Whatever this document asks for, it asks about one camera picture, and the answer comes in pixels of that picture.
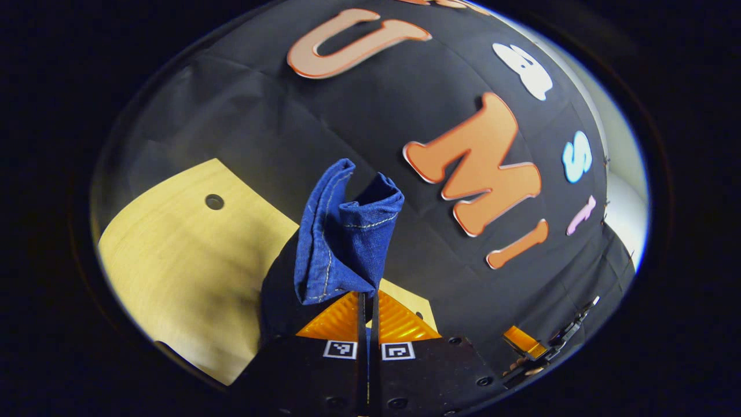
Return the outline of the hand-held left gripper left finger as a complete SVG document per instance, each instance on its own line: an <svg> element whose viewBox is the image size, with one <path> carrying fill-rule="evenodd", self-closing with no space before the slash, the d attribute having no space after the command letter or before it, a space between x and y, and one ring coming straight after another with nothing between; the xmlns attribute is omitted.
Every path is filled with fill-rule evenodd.
<svg viewBox="0 0 741 417"><path fill-rule="evenodd" d="M230 387L246 416L360 416L367 406L366 296L339 298L268 342Z"/></svg>

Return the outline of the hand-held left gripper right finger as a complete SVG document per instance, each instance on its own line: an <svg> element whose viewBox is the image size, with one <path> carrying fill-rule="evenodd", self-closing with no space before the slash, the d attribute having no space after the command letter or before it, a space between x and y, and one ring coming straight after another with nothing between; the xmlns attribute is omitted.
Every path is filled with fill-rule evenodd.
<svg viewBox="0 0 741 417"><path fill-rule="evenodd" d="M374 298L371 416L466 416L504 385L468 338L444 337L384 291Z"/></svg>

